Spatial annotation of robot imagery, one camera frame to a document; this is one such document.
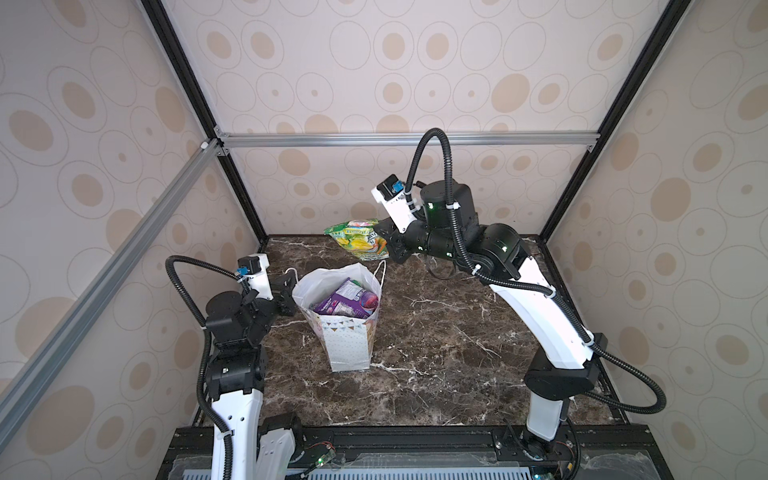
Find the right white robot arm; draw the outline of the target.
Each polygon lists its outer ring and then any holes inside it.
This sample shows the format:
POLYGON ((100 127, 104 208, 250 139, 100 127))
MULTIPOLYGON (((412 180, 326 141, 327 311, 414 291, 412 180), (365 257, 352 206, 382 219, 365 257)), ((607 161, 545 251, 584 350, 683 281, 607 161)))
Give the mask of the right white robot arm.
POLYGON ((524 376, 531 395, 522 437, 545 448, 565 421, 570 398, 595 387, 600 369, 593 349, 605 346, 605 339, 583 327, 511 226, 480 224, 467 185, 453 185, 452 204, 444 189, 442 181, 425 186, 416 209, 404 184, 389 176, 371 191, 388 214, 375 230, 395 262, 416 253, 448 260, 489 286, 523 320, 539 348, 524 376))

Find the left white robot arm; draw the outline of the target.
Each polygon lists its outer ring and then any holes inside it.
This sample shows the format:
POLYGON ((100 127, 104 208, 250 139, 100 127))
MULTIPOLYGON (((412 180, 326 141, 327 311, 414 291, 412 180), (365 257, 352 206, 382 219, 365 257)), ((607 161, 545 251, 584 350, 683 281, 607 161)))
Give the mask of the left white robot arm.
POLYGON ((214 479, 283 479, 297 440, 289 415, 259 434, 266 353, 262 342, 279 316, 292 316, 296 277, 285 273, 266 290, 225 291, 206 305, 206 328, 216 354, 208 361, 205 386, 215 414, 214 479))

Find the green snack bag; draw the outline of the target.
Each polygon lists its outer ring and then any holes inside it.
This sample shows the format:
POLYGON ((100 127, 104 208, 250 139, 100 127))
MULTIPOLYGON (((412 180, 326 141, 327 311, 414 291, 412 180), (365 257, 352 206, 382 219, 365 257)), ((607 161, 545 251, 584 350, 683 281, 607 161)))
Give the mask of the green snack bag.
POLYGON ((326 228, 324 234, 361 261, 380 261, 389 254, 386 240, 374 230, 377 224, 377 219, 351 220, 326 228))

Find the small purple snack bag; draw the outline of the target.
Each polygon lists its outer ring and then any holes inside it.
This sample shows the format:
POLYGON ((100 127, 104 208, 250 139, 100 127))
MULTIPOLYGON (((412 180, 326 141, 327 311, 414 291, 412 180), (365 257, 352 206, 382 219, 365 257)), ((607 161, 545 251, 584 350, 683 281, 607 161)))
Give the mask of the small purple snack bag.
POLYGON ((369 318, 379 306, 379 297, 359 281, 347 278, 324 300, 312 306, 318 315, 369 318))

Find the white paper gift bag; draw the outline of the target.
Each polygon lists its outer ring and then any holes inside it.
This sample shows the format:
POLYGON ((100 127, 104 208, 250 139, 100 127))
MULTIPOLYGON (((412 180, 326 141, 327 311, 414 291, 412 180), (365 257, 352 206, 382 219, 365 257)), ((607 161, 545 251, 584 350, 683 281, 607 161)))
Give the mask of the white paper gift bag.
POLYGON ((337 269, 316 269, 304 275, 293 290, 296 305, 327 353, 334 372, 370 367, 374 335, 382 306, 382 287, 387 270, 384 260, 375 271, 361 263, 337 269), (318 315, 312 306, 333 293, 347 278, 359 281, 379 297, 379 306, 367 319, 318 315))

